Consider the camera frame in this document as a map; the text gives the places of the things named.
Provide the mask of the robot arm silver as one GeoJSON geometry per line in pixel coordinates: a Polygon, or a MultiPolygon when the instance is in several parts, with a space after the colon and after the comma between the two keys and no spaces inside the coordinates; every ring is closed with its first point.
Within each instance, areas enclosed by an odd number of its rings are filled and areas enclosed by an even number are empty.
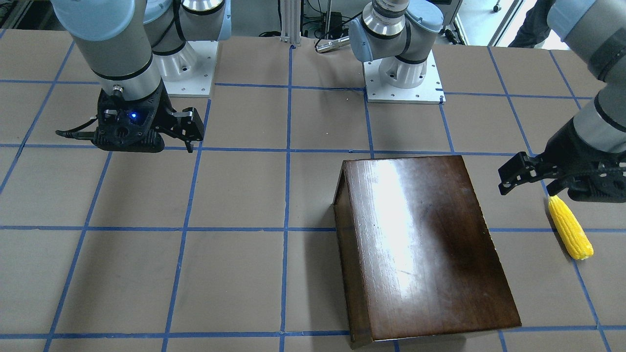
{"type": "MultiPolygon", "coordinates": [[[[349,23],[360,62],[385,59],[422,67],[443,27],[441,10],[426,0],[372,0],[349,23]]],[[[501,194],[550,178],[550,196],[566,190],[578,202],[625,201],[625,2],[557,0],[548,26],[605,87],[535,157],[515,154],[498,170],[501,194]]]]}
{"type": "Polygon", "coordinates": [[[54,13],[100,82],[96,114],[56,134],[113,152],[158,153],[163,135],[188,153],[205,136],[194,107],[177,111],[167,83],[204,79],[193,43],[232,34],[228,0],[54,0],[54,13]]]}

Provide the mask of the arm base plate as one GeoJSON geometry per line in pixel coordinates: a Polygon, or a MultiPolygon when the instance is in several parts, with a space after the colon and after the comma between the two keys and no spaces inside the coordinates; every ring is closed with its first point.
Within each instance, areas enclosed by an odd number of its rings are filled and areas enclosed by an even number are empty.
{"type": "Polygon", "coordinates": [[[154,55],[170,97],[210,97],[219,42],[186,42],[177,53],[154,55]]]}
{"type": "Polygon", "coordinates": [[[446,102],[433,51],[425,62],[409,64],[389,57],[363,63],[367,100],[372,103],[446,102]]]}

